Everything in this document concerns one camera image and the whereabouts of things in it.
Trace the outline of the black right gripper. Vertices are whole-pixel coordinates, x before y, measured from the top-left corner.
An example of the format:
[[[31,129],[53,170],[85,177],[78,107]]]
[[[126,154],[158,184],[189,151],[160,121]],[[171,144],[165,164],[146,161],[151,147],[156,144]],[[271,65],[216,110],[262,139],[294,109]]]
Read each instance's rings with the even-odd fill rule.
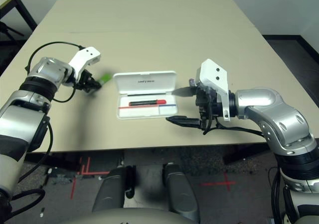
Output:
[[[178,88],[171,93],[178,97],[192,97],[196,95],[195,104],[199,107],[200,119],[188,118],[183,115],[174,115],[165,119],[182,127],[201,127],[202,130],[210,130],[213,120],[221,117],[221,103],[217,101],[217,92],[208,87],[188,86]]]

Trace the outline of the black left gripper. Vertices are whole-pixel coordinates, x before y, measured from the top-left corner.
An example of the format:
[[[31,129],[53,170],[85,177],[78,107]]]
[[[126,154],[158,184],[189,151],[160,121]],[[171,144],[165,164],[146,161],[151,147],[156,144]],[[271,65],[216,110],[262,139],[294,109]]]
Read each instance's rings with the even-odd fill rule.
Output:
[[[82,72],[79,81],[75,82],[76,90],[83,90],[86,93],[93,93],[100,89],[102,80],[95,80],[92,74],[86,69]]]

